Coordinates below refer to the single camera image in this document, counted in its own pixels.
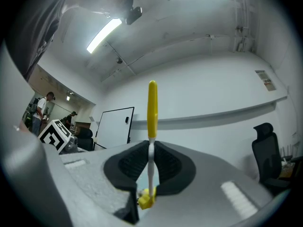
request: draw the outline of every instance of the white door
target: white door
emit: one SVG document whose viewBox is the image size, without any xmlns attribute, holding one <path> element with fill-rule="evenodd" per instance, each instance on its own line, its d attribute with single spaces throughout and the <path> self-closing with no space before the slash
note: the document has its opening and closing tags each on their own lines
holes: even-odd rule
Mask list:
<svg viewBox="0 0 303 227">
<path fill-rule="evenodd" d="M 112 148 L 127 144 L 133 112 L 133 107 L 103 112 L 97 132 L 98 141 L 95 150 L 100 146 Z"/>
</svg>

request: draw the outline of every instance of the man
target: man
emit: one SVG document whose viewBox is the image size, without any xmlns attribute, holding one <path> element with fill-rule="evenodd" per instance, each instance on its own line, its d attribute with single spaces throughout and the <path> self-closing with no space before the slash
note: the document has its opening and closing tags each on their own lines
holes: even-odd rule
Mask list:
<svg viewBox="0 0 303 227">
<path fill-rule="evenodd" d="M 36 112 L 33 114 L 33 129 L 32 133 L 39 136 L 41 121 L 43 120 L 43 113 L 45 110 L 46 102 L 50 102 L 54 99 L 53 92 L 49 92 L 46 97 L 42 97 L 37 104 Z"/>
<path fill-rule="evenodd" d="M 64 126 L 65 126 L 68 130 L 70 130 L 70 128 L 71 128 L 71 118 L 72 118 L 73 116 L 75 116 L 75 115 L 77 115 L 77 114 L 76 114 L 75 111 L 73 111 L 70 115 L 68 115 L 68 116 L 65 118 L 65 124 L 64 124 Z"/>
<path fill-rule="evenodd" d="M 125 18 L 132 11 L 133 0 L 27 0 L 5 38 L 8 51 L 26 81 L 52 41 L 62 15 L 77 7 Z"/>
</svg>

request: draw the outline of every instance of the fluorescent light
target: fluorescent light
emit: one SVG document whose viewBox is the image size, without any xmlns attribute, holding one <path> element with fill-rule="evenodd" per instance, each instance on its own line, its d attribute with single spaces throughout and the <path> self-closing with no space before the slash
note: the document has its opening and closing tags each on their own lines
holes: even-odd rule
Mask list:
<svg viewBox="0 0 303 227">
<path fill-rule="evenodd" d="M 96 37 L 90 42 L 88 47 L 86 48 L 89 53 L 93 53 L 96 47 L 112 32 L 115 28 L 117 28 L 120 24 L 122 24 L 121 20 L 118 18 L 112 19 L 109 21 L 107 25 L 101 29 L 101 31 L 96 35 Z"/>
</svg>

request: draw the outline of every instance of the ceiling light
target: ceiling light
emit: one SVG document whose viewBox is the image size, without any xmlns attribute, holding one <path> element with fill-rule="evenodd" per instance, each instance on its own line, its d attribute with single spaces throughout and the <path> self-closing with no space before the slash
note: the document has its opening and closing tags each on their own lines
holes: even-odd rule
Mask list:
<svg viewBox="0 0 303 227">
<path fill-rule="evenodd" d="M 122 24 L 121 20 L 118 18 L 112 19 L 109 21 L 107 25 L 101 29 L 101 31 L 96 35 L 96 37 L 90 42 L 88 47 L 86 48 L 89 53 L 93 53 L 96 47 L 112 32 L 115 28 L 117 28 L 120 24 Z"/>
</svg>

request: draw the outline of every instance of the person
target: person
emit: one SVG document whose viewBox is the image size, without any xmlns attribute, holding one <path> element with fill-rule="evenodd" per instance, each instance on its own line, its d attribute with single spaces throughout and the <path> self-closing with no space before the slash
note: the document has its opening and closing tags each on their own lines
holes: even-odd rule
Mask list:
<svg viewBox="0 0 303 227">
<path fill-rule="evenodd" d="M 26 81 L 51 43 L 62 15 L 78 7 L 121 18 L 132 11 L 133 0 L 27 0 L 5 37 L 11 58 Z"/>
<path fill-rule="evenodd" d="M 50 102 L 54 99 L 53 92 L 49 92 L 46 97 L 42 97 L 37 104 L 36 112 L 33 114 L 32 117 L 32 133 L 36 136 L 39 136 L 41 122 L 43 120 L 43 113 L 45 110 L 45 106 L 47 102 Z"/>
<path fill-rule="evenodd" d="M 72 118 L 73 116 L 75 116 L 75 115 L 77 115 L 77 113 L 76 113 L 75 111 L 73 111 L 70 115 L 68 115 L 68 116 L 65 117 L 65 124 L 64 124 L 64 126 L 65 126 L 68 130 L 70 130 L 70 128 L 71 128 L 71 118 Z"/>
</svg>

